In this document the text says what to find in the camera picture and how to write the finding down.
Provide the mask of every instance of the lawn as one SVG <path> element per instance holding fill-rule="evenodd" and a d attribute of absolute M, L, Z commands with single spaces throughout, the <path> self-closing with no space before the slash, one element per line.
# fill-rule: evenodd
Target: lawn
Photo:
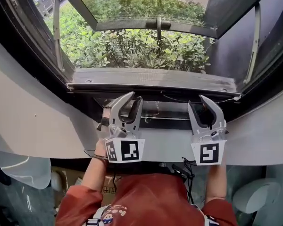
<path fill-rule="evenodd" d="M 83 1 L 98 22 L 161 15 L 203 24 L 204 9 L 199 4 L 178 0 Z M 45 22 L 52 31 L 52 17 Z M 60 37 L 63 51 L 77 68 L 134 67 L 205 73 L 205 66 L 210 65 L 203 36 L 163 31 L 158 44 L 156 30 L 94 32 L 70 3 L 60 8 Z"/>

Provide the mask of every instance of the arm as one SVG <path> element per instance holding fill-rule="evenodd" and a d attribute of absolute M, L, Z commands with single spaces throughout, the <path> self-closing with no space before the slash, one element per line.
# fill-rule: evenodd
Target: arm
<path fill-rule="evenodd" d="M 94 152 L 96 155 L 106 156 L 103 140 L 99 140 Z M 58 214 L 56 226 L 82 225 L 100 208 L 103 200 L 101 193 L 106 175 L 107 161 L 92 158 L 85 172 L 81 185 L 71 186 L 63 198 Z"/>
<path fill-rule="evenodd" d="M 97 142 L 94 154 L 107 156 L 103 140 L 100 139 Z M 92 158 L 83 177 L 82 185 L 101 192 L 105 181 L 107 163 L 108 161 Z"/>
<path fill-rule="evenodd" d="M 223 158 L 221 165 L 212 165 L 209 170 L 205 203 L 213 199 L 225 199 L 226 184 L 226 163 Z"/>

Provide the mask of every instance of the gray floor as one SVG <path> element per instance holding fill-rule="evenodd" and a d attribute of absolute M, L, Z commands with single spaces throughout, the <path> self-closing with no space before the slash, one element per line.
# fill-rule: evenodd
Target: gray floor
<path fill-rule="evenodd" d="M 208 167 L 194 167 L 192 196 L 202 207 Z M 231 201 L 234 192 L 241 186 L 261 177 L 262 167 L 228 166 L 227 199 Z M 9 208 L 11 216 L 20 226 L 50 226 L 54 224 L 53 191 L 50 187 L 37 190 L 12 179 L 11 186 L 0 183 L 0 205 Z M 249 215 L 239 215 L 239 225 L 245 225 Z"/>

